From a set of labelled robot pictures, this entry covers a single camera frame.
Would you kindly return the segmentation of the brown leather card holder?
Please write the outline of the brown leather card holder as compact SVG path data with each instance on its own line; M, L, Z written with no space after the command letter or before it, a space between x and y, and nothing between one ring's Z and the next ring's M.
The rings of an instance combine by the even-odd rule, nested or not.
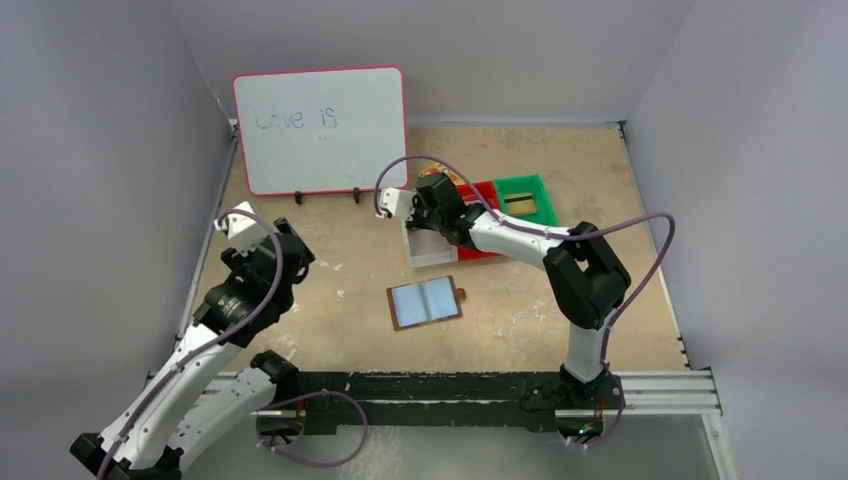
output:
M387 289L387 300L395 331L402 331L463 316L466 291L452 276L443 276Z

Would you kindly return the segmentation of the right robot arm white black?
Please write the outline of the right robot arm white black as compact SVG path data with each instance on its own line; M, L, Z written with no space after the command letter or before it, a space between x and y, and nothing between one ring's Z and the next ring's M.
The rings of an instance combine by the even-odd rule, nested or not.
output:
M517 260L543 271L569 322L560 376L591 392L607 375L607 330L632 280L597 227L550 227L509 216L483 200L466 201L444 173L419 179L412 190L387 188L379 206L412 229L438 233L449 244Z

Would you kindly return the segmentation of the gold card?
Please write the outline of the gold card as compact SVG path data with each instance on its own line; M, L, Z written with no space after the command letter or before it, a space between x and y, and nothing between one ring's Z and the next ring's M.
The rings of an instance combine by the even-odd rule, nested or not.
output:
M504 212L513 217L534 215L538 211L534 196L530 192L505 194L502 206Z

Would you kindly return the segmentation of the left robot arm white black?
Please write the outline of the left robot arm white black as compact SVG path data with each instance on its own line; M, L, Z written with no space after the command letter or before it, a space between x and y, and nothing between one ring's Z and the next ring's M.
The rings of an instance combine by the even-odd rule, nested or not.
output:
M230 246L230 273L211 288L175 350L142 393L99 433L82 433L71 455L98 479L180 479L196 458L251 411L269 404L294 372L262 353L229 387L202 394L230 361L295 303L294 286L315 256L284 217L267 223L238 206L216 227Z

